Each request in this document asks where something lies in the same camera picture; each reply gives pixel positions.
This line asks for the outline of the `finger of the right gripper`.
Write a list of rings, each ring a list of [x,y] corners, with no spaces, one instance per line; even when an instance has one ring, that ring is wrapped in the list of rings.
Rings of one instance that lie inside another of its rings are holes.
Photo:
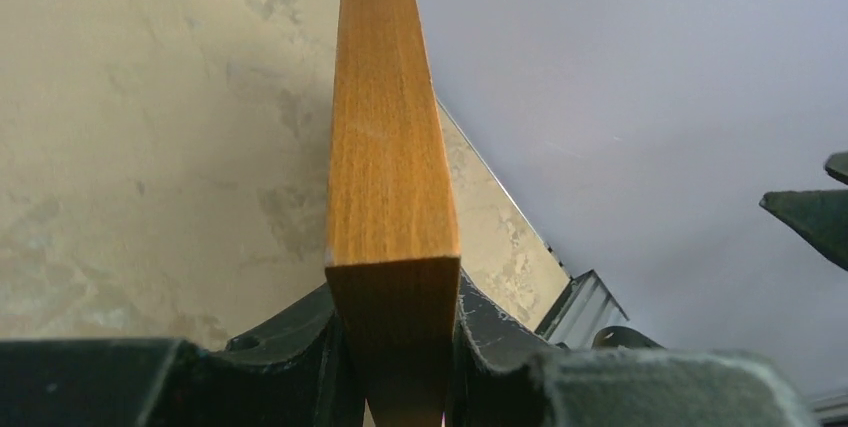
[[[847,191],[779,191],[759,205],[830,262],[847,270]]]
[[[825,172],[843,185],[848,185],[848,152],[831,154],[824,163]]]

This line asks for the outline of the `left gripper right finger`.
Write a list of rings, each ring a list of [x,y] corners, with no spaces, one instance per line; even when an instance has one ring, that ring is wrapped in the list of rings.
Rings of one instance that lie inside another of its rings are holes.
[[[460,276],[449,426],[815,426],[789,380],[738,351],[568,350]]]

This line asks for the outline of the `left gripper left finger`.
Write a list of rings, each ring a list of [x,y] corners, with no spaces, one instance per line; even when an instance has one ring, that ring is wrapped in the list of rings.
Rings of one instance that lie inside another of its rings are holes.
[[[219,351],[183,338],[1,345],[5,426],[359,426],[364,411],[324,286]]]

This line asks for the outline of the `wooden picture frame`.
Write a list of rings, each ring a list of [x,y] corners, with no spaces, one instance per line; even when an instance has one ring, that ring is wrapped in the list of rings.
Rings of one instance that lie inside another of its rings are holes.
[[[340,0],[325,276],[379,426],[437,426],[458,224],[416,0]]]

